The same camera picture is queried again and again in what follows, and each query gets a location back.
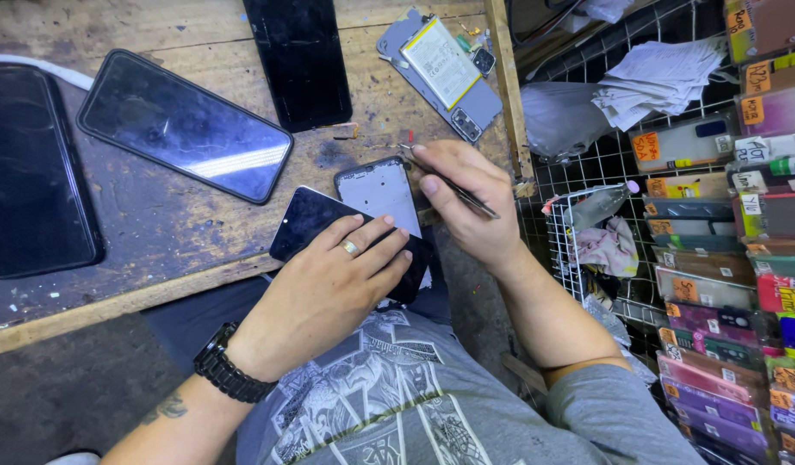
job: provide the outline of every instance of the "wooden workbench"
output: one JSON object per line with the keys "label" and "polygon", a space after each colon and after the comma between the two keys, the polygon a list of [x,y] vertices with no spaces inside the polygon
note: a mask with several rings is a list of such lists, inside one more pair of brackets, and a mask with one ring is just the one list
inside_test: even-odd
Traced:
{"label": "wooden workbench", "polygon": [[[376,40],[409,5],[335,0],[354,105],[352,121],[360,123],[360,137],[333,140],[349,135],[348,128],[296,134],[294,150],[265,206],[86,136],[72,124],[86,93],[60,83],[106,258],[93,267],[0,280],[0,353],[276,269],[281,263],[266,251],[297,186],[333,195],[336,172],[395,155],[395,144],[408,143],[410,130],[416,143],[459,139],[421,95],[378,58]],[[521,148],[520,97],[503,0],[431,0],[423,9],[444,18],[454,33],[461,31],[458,21],[482,29],[488,21],[495,25],[498,72],[489,83],[502,96],[505,111],[482,136],[478,149],[527,181],[529,163],[522,164],[523,171],[517,155],[513,163],[508,142],[518,141],[521,156],[528,152]],[[134,51],[276,122],[240,0],[0,0],[0,53],[47,59],[93,76],[113,48]],[[505,124],[505,119],[515,122]],[[507,135],[507,126],[518,131]]]}

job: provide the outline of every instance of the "hand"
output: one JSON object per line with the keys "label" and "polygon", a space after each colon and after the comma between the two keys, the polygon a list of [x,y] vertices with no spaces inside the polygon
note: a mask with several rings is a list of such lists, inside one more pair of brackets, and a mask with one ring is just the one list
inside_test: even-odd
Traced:
{"label": "hand", "polygon": [[491,219],[466,205],[439,177],[433,174],[423,176],[421,190],[444,218],[452,237],[464,251],[484,262],[493,273],[516,255],[529,255],[518,232],[509,174],[475,148],[460,141],[435,141],[428,146],[414,146],[413,154],[501,216],[501,219]]}
{"label": "hand", "polygon": [[[409,231],[389,215],[364,226],[361,215],[341,217],[289,260],[231,338],[229,359],[260,381],[276,381],[339,344],[409,269],[412,253],[398,253]],[[341,248],[343,239],[362,252]]]}

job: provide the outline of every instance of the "tweezers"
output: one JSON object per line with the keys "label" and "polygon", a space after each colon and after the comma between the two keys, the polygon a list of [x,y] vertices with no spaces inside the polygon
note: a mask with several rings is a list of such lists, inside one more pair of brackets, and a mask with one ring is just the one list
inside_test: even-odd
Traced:
{"label": "tweezers", "polygon": [[410,155],[406,155],[405,153],[401,152],[401,156],[404,159],[406,159],[406,161],[412,163],[414,166],[420,168],[421,170],[424,170],[428,174],[434,174],[435,176],[441,178],[444,181],[444,183],[450,186],[450,188],[454,190],[455,194],[457,194],[458,197],[460,197],[460,199],[463,200],[467,205],[474,206],[478,210],[484,212],[486,216],[489,216],[492,219],[501,219],[501,215],[495,213],[495,210],[488,207],[484,202],[478,200],[477,197],[470,194],[468,191],[463,190],[459,185],[454,184],[454,182],[452,182],[449,178],[447,178],[443,174],[439,173],[435,168],[432,168],[426,163],[415,160],[415,156],[412,153],[412,147],[405,146],[403,144],[397,144],[397,146],[403,147],[409,151]]}

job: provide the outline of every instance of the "phone battery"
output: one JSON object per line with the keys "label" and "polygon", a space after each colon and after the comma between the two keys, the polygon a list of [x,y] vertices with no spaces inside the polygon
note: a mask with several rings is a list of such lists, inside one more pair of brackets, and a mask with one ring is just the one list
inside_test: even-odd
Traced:
{"label": "phone battery", "polygon": [[481,78],[481,73],[436,16],[401,47],[401,54],[446,106],[446,111]]}

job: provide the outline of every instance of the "plastic bottle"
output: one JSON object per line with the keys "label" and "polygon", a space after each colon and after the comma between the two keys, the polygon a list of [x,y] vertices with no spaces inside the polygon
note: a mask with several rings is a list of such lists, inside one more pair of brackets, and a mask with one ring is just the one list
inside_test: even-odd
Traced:
{"label": "plastic bottle", "polygon": [[[627,197],[638,191],[639,185],[635,181],[628,181],[621,187],[599,190],[586,200],[573,205],[572,209],[565,209],[564,224],[572,225],[576,232],[587,229],[604,218],[613,216]],[[570,211],[573,213],[572,222],[569,218]]]}

